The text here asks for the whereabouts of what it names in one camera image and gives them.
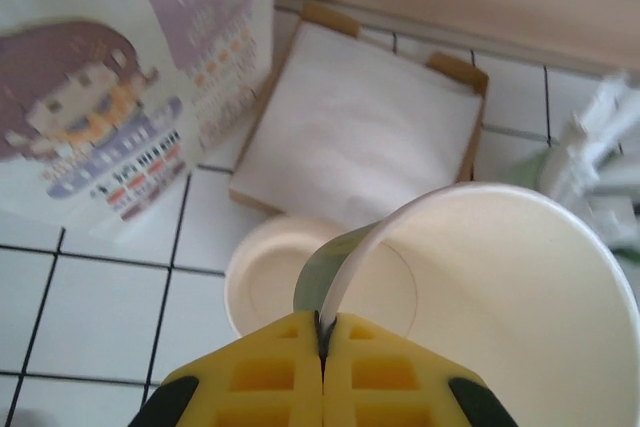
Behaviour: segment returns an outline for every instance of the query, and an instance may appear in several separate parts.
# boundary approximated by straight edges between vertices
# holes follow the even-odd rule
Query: cardboard box
[[[358,22],[357,20],[321,5],[306,4],[304,6],[300,13],[298,26],[296,27],[296,30],[291,37],[289,44],[287,45],[282,57],[275,63],[271,75],[267,79],[262,91],[257,97],[256,109],[258,115],[251,131],[249,132],[249,135],[247,136],[247,140],[242,147],[240,156],[238,157],[238,160],[236,162],[236,168],[242,163],[244,156],[249,146],[251,145],[253,137],[258,127],[260,126],[260,122],[262,121],[267,106],[269,105],[271,95],[273,94],[275,87],[278,84],[278,80],[280,79],[280,75],[285,65],[287,64],[289,54],[291,53],[291,48],[302,22],[312,22],[322,27],[332,29],[336,32],[340,32],[354,38],[358,38],[360,34],[360,22]],[[463,158],[456,179],[457,182],[470,181],[472,180],[473,162],[478,150],[478,143],[480,142],[482,119],[484,118],[486,106],[486,94],[489,87],[489,77],[486,73],[474,67],[473,65],[458,58],[451,57],[442,53],[436,53],[432,55],[425,67],[440,72],[460,83],[471,86],[476,94],[482,96],[482,104],[480,106],[480,111],[476,119],[473,134],[469,139],[466,154]],[[233,189],[229,190],[229,195],[233,200],[249,207],[257,208],[270,214],[281,213],[280,210],[274,208],[273,206],[266,205]]]

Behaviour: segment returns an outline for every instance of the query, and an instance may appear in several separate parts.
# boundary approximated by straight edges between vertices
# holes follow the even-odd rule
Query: paper cup
[[[538,193],[455,186],[336,239],[295,306],[331,314],[342,293],[341,311],[481,375],[520,427],[638,425],[631,289],[598,237]]]

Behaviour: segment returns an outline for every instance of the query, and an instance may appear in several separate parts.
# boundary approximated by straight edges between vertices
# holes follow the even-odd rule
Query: paper bag
[[[252,106],[272,4],[0,0],[0,208],[121,231]]]

